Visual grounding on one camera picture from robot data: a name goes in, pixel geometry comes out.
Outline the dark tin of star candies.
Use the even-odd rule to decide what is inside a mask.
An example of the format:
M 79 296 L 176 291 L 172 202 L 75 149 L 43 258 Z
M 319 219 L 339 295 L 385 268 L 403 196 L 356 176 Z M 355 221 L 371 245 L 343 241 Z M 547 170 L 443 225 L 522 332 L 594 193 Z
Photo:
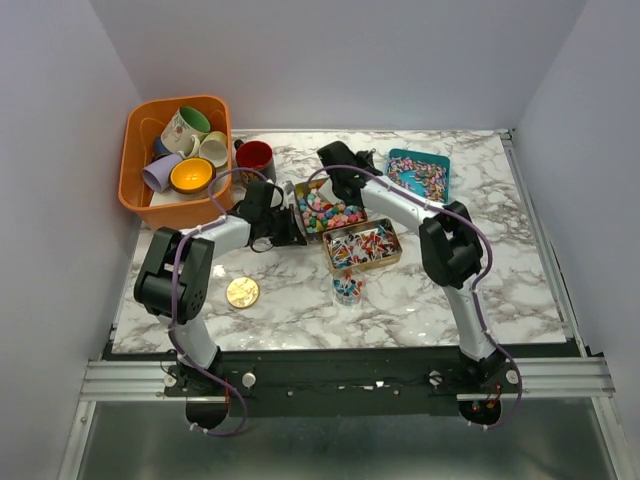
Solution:
M 368 220 L 365 210 L 343 200 L 335 203 L 324 200 L 320 188 L 327 177 L 314 179 L 309 185 L 304 182 L 294 186 L 295 211 L 301 222 L 301 231 L 309 242 L 321 239 L 324 232 L 364 223 Z

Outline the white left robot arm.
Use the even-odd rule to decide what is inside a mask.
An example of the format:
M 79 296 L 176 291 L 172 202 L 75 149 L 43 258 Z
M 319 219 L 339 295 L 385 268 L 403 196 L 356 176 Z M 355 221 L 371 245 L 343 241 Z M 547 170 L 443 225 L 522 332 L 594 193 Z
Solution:
M 252 180 L 244 198 L 218 219 L 186 233 L 162 227 L 152 237 L 134 299 L 166 325 L 179 361 L 190 367 L 187 382 L 201 395 L 214 393 L 222 380 L 220 347 L 200 317 L 213 261 L 262 243 L 304 245 L 291 194 L 290 188 Z

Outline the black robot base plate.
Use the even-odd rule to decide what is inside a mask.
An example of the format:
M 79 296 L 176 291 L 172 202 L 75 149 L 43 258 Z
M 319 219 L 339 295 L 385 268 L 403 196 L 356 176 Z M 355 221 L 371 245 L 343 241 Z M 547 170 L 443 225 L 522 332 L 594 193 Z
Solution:
M 224 385 L 164 355 L 160 362 L 96 362 L 82 393 L 99 401 L 182 402 L 189 421 L 226 418 L 453 416 L 463 394 L 513 394 L 506 369 L 484 382 L 455 347 L 225 352 Z

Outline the gold tin of lollipops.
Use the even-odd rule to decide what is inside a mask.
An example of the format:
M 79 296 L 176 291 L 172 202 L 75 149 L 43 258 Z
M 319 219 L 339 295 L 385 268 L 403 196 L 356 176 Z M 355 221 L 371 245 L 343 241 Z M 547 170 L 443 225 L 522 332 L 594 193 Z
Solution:
M 397 263 L 403 253 L 388 218 L 325 232 L 322 243 L 332 273 L 386 267 Z

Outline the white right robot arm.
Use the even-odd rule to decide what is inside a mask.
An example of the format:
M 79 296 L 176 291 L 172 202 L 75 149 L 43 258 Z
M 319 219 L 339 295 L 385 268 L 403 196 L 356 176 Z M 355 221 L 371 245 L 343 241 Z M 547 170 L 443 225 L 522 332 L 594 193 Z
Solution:
M 493 252 L 465 205 L 429 201 L 399 187 L 373 166 L 367 152 L 354 153 L 341 141 L 321 147 L 317 155 L 334 196 L 417 234 L 423 269 L 445 292 L 457 326 L 461 382 L 471 391 L 485 390 L 496 380 L 506 353 L 490 332 L 479 288 L 493 265 Z

